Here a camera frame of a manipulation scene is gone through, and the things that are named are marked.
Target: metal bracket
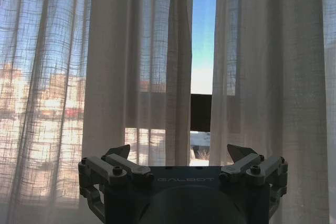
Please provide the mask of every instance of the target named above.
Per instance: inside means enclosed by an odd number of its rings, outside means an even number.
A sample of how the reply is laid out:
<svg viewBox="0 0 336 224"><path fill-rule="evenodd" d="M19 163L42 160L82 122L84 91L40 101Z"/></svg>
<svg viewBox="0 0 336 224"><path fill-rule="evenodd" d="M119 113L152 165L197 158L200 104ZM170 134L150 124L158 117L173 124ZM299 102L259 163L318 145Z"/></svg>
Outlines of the metal bracket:
<svg viewBox="0 0 336 224"><path fill-rule="evenodd" d="M136 183L151 182L154 179L154 175L148 166L137 165L117 154L107 155L104 160L111 165L120 166Z"/></svg>
<svg viewBox="0 0 336 224"><path fill-rule="evenodd" d="M232 165L223 166L220 169L221 173L219 178L224 182L238 182L241 175L245 174L246 170L249 169L251 165L260 164L260 161L261 158L258 154L250 153Z"/></svg>
<svg viewBox="0 0 336 224"><path fill-rule="evenodd" d="M78 164L78 171L80 194L87 198L91 211L105 223L105 207L94 185L124 185L127 183L126 171L118 170L116 173L113 166L97 157L83 158Z"/></svg>

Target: screw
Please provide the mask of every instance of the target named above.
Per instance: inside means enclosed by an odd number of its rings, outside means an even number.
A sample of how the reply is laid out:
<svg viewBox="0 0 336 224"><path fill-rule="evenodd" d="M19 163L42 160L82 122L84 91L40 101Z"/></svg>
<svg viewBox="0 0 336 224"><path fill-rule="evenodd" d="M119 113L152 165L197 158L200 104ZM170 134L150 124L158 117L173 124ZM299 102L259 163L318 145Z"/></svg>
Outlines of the screw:
<svg viewBox="0 0 336 224"><path fill-rule="evenodd" d="M223 183L230 182L230 174L228 173L220 173L218 178Z"/></svg>
<svg viewBox="0 0 336 224"><path fill-rule="evenodd" d="M114 175L120 175L122 174L122 168L120 166L115 166L112 170Z"/></svg>
<svg viewBox="0 0 336 224"><path fill-rule="evenodd" d="M254 174L254 175L258 175L260 174L260 167L259 165L253 165L251 166L251 173Z"/></svg>

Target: sheer curtain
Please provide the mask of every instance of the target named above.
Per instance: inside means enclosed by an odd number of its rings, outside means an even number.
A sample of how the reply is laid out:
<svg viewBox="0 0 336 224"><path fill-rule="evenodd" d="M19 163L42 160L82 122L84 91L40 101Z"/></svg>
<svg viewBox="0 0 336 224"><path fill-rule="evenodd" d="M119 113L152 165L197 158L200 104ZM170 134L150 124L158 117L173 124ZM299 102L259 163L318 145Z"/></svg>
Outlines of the sheer curtain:
<svg viewBox="0 0 336 224"><path fill-rule="evenodd" d="M91 0L0 0L0 222L73 223Z"/></svg>
<svg viewBox="0 0 336 224"><path fill-rule="evenodd" d="M334 1L217 0L210 164L228 143L285 157L273 223L335 223Z"/></svg>
<svg viewBox="0 0 336 224"><path fill-rule="evenodd" d="M0 0L1 223L100 223L82 152L188 163L191 4Z"/></svg>
<svg viewBox="0 0 336 224"><path fill-rule="evenodd" d="M187 165L191 0L92 0L83 155Z"/></svg>

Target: curtain fold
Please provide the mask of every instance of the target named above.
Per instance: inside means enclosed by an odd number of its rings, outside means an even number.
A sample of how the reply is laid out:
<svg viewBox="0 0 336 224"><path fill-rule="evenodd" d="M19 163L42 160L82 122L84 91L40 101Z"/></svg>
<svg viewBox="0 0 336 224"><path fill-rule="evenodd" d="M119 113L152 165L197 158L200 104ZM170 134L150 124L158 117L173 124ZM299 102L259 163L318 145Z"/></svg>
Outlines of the curtain fold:
<svg viewBox="0 0 336 224"><path fill-rule="evenodd" d="M186 165L191 0L92 0L83 155Z"/></svg>
<svg viewBox="0 0 336 224"><path fill-rule="evenodd" d="M324 69L327 97L330 223L336 223L336 0L323 0Z"/></svg>
<svg viewBox="0 0 336 224"><path fill-rule="evenodd" d="M329 223L322 0L217 0L213 80L210 165L228 143L281 155L272 222Z"/></svg>

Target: bolt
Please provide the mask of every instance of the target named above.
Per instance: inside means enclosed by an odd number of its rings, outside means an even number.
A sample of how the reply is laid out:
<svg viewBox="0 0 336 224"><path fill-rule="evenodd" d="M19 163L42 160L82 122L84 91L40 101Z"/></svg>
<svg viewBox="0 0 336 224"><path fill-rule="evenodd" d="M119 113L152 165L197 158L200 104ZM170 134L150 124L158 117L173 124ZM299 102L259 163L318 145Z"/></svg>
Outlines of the bolt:
<svg viewBox="0 0 336 224"><path fill-rule="evenodd" d="M88 159L87 157L82 158L82 161L81 161L82 164L85 164L87 159Z"/></svg>
<svg viewBox="0 0 336 224"><path fill-rule="evenodd" d="M259 165L253 165L251 166L251 173L254 174L254 175L258 175L260 174L260 167Z"/></svg>
<svg viewBox="0 0 336 224"><path fill-rule="evenodd" d="M122 168L120 166L115 166L112 170L114 175L120 175L122 174Z"/></svg>
<svg viewBox="0 0 336 224"><path fill-rule="evenodd" d="M220 173L218 178L223 183L230 182L230 174L228 173Z"/></svg>

